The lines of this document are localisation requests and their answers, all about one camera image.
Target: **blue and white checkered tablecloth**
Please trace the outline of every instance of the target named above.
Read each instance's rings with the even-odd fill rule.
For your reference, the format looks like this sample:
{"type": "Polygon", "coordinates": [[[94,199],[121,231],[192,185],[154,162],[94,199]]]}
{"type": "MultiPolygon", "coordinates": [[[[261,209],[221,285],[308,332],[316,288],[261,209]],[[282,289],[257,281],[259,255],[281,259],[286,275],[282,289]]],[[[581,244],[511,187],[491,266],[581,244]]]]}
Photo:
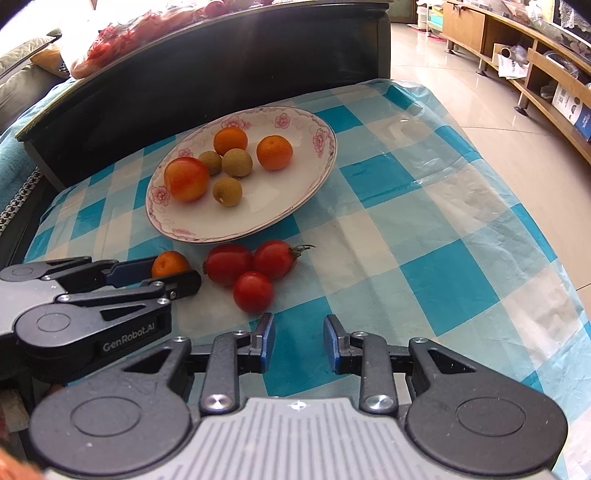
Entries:
{"type": "MultiPolygon", "coordinates": [[[[417,84],[374,80],[280,103],[330,124],[337,165],[293,215],[239,241],[252,249],[271,238],[317,246],[276,284],[271,369],[243,376],[242,394],[357,396],[359,378],[329,369],[322,321],[332,312],[348,331],[395,345],[429,337],[544,391],[570,425],[555,473],[588,478],[591,326],[544,235],[439,101],[417,84]]],[[[184,136],[59,195],[27,261],[130,260],[176,249],[201,265],[210,247],[159,235],[144,210],[150,175],[184,136]]],[[[230,291],[207,280],[175,309],[175,333],[201,343],[254,324],[230,291]]],[[[191,401],[198,390],[196,381],[191,401]]]]}

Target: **plate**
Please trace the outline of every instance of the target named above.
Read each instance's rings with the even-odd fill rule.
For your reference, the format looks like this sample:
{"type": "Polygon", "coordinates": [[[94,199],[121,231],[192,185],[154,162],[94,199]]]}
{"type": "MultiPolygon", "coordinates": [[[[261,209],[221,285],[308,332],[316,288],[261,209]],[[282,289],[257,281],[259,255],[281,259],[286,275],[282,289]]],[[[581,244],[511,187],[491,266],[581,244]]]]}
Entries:
{"type": "Polygon", "coordinates": [[[196,244],[226,242],[258,232],[293,213],[326,181],[336,158],[336,137],[331,127],[313,113],[287,106],[264,106],[233,113],[199,128],[176,145],[148,183],[148,219],[163,235],[196,244]],[[198,157],[213,150],[213,137],[225,127],[240,127],[248,136],[252,173],[240,180],[242,200],[234,207],[220,205],[208,191],[195,202],[173,199],[164,185],[166,165],[178,157],[198,157]],[[286,168],[266,171],[256,159],[256,146],[268,135],[285,137],[294,149],[286,168]]]}

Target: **gray textured panel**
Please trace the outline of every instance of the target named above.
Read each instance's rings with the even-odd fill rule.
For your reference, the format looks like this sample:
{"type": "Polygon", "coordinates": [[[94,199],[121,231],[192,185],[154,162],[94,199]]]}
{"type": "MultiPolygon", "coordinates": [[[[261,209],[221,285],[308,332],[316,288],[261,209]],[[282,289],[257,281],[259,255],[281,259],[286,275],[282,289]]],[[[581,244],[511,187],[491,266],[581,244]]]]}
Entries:
{"type": "Polygon", "coordinates": [[[51,303],[58,295],[66,293],[55,280],[4,281],[2,284],[2,314],[0,335],[12,333],[14,321],[27,310],[44,303],[51,303]]]}
{"type": "MultiPolygon", "coordinates": [[[[55,472],[48,480],[62,480],[55,472]]],[[[250,398],[208,417],[165,465],[136,480],[458,480],[430,462],[398,423],[364,415],[348,398],[250,398]]],[[[556,480],[549,472],[530,480],[556,480]]]]}

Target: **white box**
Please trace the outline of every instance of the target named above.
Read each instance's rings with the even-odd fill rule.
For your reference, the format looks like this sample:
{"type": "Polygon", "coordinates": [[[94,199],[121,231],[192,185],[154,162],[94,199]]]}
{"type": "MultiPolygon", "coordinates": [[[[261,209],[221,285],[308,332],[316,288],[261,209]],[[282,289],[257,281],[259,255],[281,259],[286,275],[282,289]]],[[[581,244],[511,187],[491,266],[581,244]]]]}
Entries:
{"type": "Polygon", "coordinates": [[[552,105],[576,127],[585,140],[591,139],[591,108],[579,97],[571,95],[566,88],[558,84],[552,105]]]}

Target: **tile floor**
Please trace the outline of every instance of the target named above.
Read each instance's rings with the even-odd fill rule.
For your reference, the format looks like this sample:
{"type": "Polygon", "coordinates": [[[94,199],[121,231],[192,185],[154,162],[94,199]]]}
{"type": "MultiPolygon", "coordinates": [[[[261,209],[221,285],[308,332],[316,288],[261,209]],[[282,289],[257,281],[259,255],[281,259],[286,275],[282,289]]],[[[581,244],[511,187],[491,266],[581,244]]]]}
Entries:
{"type": "Polygon", "coordinates": [[[535,106],[518,114],[518,91],[494,71],[476,74],[475,56],[449,55],[445,42],[406,25],[391,29],[392,78],[437,96],[538,223],[591,312],[591,165],[535,106]]]}

